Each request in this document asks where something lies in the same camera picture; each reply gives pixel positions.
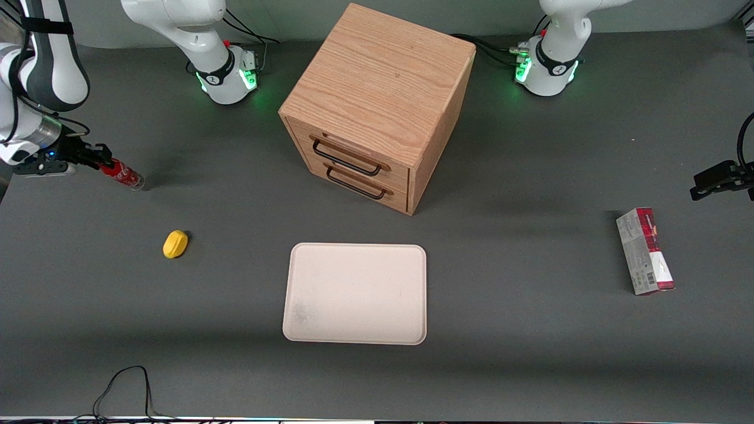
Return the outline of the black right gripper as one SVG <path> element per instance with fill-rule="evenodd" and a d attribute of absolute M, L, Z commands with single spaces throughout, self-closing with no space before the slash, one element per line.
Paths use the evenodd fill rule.
<path fill-rule="evenodd" d="M 89 166 L 95 170 L 110 168 L 111 150 L 104 143 L 91 145 L 80 137 L 61 137 L 52 145 L 52 161 Z"/>

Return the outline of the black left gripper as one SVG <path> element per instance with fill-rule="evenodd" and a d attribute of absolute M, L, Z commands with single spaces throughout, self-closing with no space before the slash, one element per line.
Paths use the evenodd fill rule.
<path fill-rule="evenodd" d="M 754 201 L 753 161 L 744 165 L 735 161 L 722 161 L 694 176 L 695 186 L 690 189 L 692 201 L 699 201 L 712 194 L 724 191 L 745 190 Z"/>

